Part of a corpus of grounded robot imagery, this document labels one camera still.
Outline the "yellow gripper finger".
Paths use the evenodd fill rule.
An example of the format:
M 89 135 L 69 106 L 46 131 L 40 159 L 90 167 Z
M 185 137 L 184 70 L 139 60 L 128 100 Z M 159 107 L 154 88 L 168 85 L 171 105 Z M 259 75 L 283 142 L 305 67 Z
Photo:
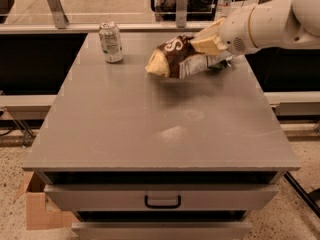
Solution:
M 211 25 L 207 26 L 206 28 L 202 29 L 201 31 L 197 32 L 194 37 L 195 38 L 205 38 L 207 36 L 212 36 L 214 34 L 219 33 L 220 26 L 222 25 L 224 19 L 220 18 L 217 21 L 214 21 Z
M 228 49 L 221 37 L 218 35 L 204 39 L 193 38 L 190 43 L 197 52 L 207 55 L 219 55 L 222 51 Z

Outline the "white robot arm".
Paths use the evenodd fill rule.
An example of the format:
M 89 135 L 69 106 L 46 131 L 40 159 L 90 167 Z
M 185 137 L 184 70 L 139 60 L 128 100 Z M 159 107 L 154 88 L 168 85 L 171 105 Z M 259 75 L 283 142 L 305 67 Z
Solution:
M 320 48 L 320 0 L 272 0 L 234 10 L 191 39 L 193 48 L 217 55 L 254 54 L 264 48 Z

